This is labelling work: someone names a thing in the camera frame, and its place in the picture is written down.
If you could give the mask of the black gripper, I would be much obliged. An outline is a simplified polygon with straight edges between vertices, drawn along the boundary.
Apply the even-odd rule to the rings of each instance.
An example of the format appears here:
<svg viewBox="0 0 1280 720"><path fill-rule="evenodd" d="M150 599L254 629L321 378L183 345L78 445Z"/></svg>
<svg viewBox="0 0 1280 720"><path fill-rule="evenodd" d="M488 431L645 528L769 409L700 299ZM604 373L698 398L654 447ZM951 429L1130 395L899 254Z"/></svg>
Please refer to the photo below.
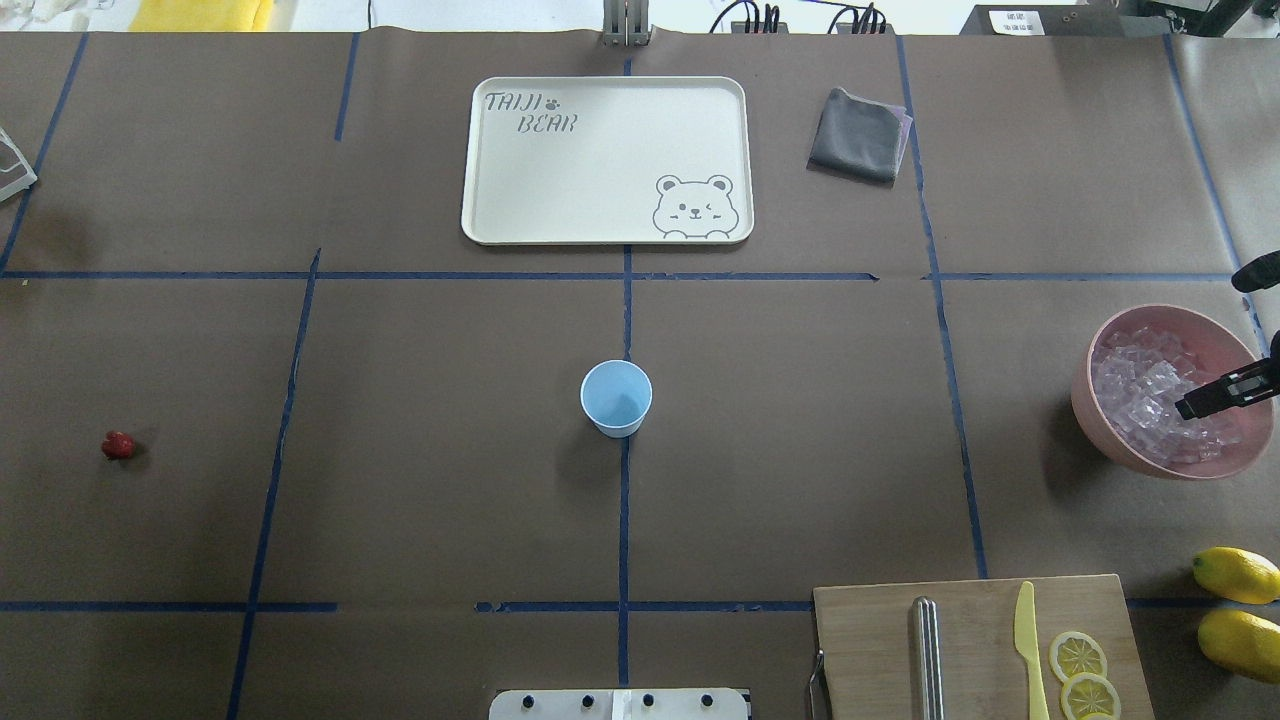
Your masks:
<svg viewBox="0 0 1280 720"><path fill-rule="evenodd" d="M1270 290L1280 282L1280 252L1258 256L1231 274L1240 293ZM1248 407L1279 393L1277 360L1258 360L1201 386L1175 402L1184 420L1204 419L1230 407Z"/></svg>

